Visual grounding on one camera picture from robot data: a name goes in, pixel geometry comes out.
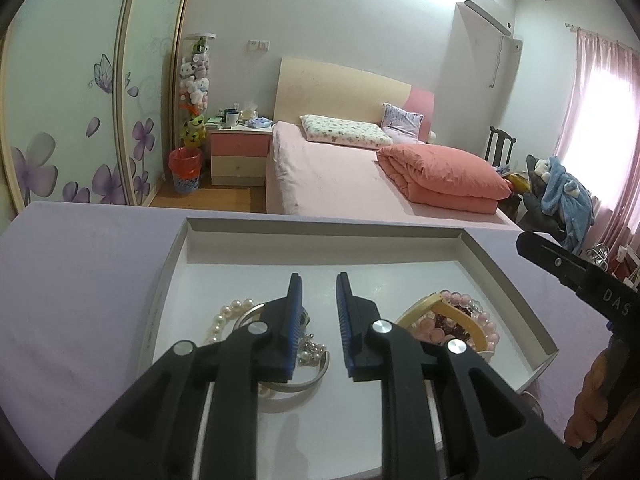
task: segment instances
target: purple table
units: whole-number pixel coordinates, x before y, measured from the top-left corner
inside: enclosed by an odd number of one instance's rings
[[[134,380],[145,305],[187,216],[283,219],[34,202],[0,238],[0,406],[50,474]],[[468,231],[560,349],[538,380],[538,395],[546,421],[562,434],[582,378],[607,345],[605,320],[520,258],[517,232]]]

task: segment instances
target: wall socket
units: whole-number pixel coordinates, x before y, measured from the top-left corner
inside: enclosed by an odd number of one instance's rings
[[[271,46],[271,41],[249,40],[249,43],[247,44],[247,50],[249,51],[261,50],[263,52],[268,52],[270,46]]]

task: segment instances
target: orange comforter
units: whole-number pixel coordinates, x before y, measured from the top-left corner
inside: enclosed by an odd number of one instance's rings
[[[447,146],[385,146],[378,162],[409,202],[495,214],[498,200],[511,194],[487,161]]]

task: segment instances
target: purple flower decal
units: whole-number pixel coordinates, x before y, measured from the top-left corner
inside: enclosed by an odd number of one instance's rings
[[[133,179],[133,189],[136,191],[136,200],[138,204],[142,204],[142,200],[149,196],[149,190],[151,190],[151,184],[146,180],[149,178],[149,172],[143,171],[142,176],[137,176]]]
[[[100,128],[100,119],[94,117],[89,121],[89,125],[86,128],[86,136],[91,137]]]
[[[106,54],[102,54],[100,63],[94,65],[94,80],[89,86],[93,86],[94,82],[107,94],[113,93],[113,66]]]
[[[153,129],[154,122],[151,119],[147,119],[144,126],[140,121],[133,126],[131,135],[138,141],[136,147],[133,149],[133,158],[136,160],[142,160],[142,157],[145,155],[145,148],[149,151],[154,148],[156,138],[151,135],[151,130]]]
[[[79,204],[88,204],[91,201],[91,193],[88,187],[78,190],[77,182],[67,182],[62,188],[62,200],[65,202],[76,202]]]
[[[100,200],[101,204],[126,204],[120,170],[117,164],[115,168],[113,168],[113,176],[106,164],[100,166],[100,168],[95,171],[94,179],[91,182],[91,189],[95,194],[102,196]]]
[[[58,180],[58,168],[45,164],[55,149],[56,141],[45,132],[40,132],[31,139],[26,156],[18,148],[11,148],[15,175],[18,177],[24,205],[31,203],[32,191],[43,198],[53,193]]]

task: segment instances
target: trash can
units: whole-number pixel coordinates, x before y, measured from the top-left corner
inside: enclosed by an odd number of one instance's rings
[[[176,192],[188,194],[200,185],[202,152],[198,148],[178,148],[169,153],[169,169],[174,174]]]

